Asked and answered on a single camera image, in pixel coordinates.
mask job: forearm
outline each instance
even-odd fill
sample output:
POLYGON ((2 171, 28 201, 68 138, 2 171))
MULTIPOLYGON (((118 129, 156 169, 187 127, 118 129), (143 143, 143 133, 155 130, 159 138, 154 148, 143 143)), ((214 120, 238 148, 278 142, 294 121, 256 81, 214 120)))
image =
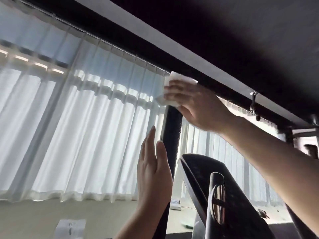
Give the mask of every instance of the forearm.
POLYGON ((317 235, 319 163, 236 117, 221 136, 233 145, 317 235))
POLYGON ((154 209, 137 209, 114 239, 151 239, 162 216, 154 209))

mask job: hand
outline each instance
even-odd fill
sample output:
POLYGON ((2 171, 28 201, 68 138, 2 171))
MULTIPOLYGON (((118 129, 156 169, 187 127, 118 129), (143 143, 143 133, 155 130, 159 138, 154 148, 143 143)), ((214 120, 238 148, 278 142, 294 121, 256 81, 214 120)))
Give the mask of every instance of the hand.
POLYGON ((171 80, 164 89, 164 98, 177 102, 186 120, 205 131, 223 133, 235 117, 211 90, 199 84, 171 80))
POLYGON ((138 161, 138 208, 164 212, 171 201, 173 179, 162 141, 154 147, 155 127, 152 127, 141 146, 138 161))

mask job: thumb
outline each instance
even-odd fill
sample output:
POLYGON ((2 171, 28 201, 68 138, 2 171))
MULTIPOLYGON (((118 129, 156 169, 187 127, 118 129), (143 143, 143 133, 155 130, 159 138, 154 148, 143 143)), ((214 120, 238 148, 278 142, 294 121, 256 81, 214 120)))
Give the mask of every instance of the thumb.
POLYGON ((177 110, 186 118, 186 120, 192 123, 193 115, 191 114, 189 109, 187 109, 185 106, 179 106, 177 110))
POLYGON ((156 157, 157 157, 157 169, 168 165, 167 152, 165 145, 162 141, 156 143, 156 157))

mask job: white curtain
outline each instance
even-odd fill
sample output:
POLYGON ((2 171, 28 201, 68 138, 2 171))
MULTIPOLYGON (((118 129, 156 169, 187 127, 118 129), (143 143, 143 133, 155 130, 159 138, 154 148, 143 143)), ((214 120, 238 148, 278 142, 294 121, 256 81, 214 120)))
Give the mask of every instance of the white curtain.
MULTIPOLYGON (((264 131, 277 136, 277 128, 274 124, 264 119, 257 122, 255 117, 249 116, 245 109, 223 99, 221 100, 235 115, 245 117, 264 131)), ((184 119, 178 157, 185 153, 201 154, 223 162, 253 205, 276 206, 284 204, 261 174, 234 147, 219 135, 202 131, 184 119)), ((178 190, 178 185, 174 185, 174 189, 178 190)), ((181 188, 181 197, 189 197, 184 184, 181 188)))
POLYGON ((165 71, 20 2, 0 2, 0 199, 135 199, 165 71))

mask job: person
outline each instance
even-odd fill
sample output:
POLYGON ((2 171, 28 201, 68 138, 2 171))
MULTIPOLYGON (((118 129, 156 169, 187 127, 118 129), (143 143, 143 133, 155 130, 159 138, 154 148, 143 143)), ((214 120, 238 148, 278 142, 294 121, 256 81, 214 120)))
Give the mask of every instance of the person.
MULTIPOLYGON (((165 99, 193 125, 216 132, 238 150, 297 216, 319 235, 319 163, 308 155, 232 114, 209 89, 171 80, 165 99)), ((138 162, 138 208, 116 239, 152 238, 172 193, 164 144, 154 149, 155 128, 142 144, 138 162)))

